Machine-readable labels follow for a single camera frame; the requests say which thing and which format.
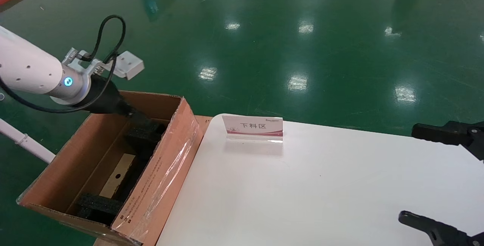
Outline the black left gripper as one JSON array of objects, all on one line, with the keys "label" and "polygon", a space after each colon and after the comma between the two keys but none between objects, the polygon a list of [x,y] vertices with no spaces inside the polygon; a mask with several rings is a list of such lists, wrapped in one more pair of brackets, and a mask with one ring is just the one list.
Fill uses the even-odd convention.
[{"label": "black left gripper", "polygon": [[107,81],[107,78],[101,76],[90,77],[90,89],[85,98],[74,108],[85,106],[87,103],[95,99],[100,93],[100,97],[84,110],[92,114],[119,114],[126,116],[128,120],[139,127],[144,127],[150,124],[152,120],[143,112],[133,108],[126,102],[124,97],[120,94],[116,85],[112,81]]}]

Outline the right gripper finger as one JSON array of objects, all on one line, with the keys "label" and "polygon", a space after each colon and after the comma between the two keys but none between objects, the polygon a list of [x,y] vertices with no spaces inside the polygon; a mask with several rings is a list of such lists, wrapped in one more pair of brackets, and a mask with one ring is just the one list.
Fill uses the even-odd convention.
[{"label": "right gripper finger", "polygon": [[484,160],[484,122],[468,124],[449,121],[442,127],[415,124],[411,136],[445,145],[461,145],[479,161]]},{"label": "right gripper finger", "polygon": [[429,217],[417,215],[407,210],[402,210],[398,215],[398,221],[424,232],[429,236],[434,246],[483,246],[484,233],[474,236],[458,230],[456,227],[433,220]]}]

